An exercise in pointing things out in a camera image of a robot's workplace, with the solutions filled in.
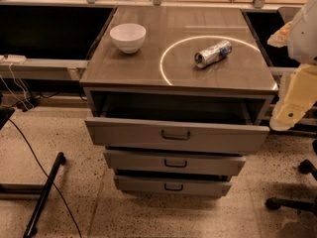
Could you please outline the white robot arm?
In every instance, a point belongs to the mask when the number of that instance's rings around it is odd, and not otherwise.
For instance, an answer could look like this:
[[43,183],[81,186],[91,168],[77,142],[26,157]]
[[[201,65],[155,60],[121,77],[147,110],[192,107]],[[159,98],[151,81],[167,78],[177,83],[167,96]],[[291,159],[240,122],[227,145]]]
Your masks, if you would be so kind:
[[287,47],[300,66],[280,80],[269,127],[286,131],[299,122],[317,101],[317,0],[308,0],[294,18],[271,35],[270,46]]

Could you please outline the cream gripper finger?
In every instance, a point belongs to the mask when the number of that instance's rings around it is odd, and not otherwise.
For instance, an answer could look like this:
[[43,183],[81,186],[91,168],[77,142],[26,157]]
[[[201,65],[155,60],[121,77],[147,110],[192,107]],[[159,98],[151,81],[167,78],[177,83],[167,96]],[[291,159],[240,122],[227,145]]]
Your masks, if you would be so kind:
[[286,131],[317,101],[317,65],[302,64],[294,72],[286,72],[280,80],[278,97],[269,127],[274,131]]
[[270,46],[276,47],[276,48],[286,47],[291,26],[292,26],[292,22],[286,23],[283,27],[281,27],[279,30],[277,30],[274,34],[272,34],[268,38],[267,43]]

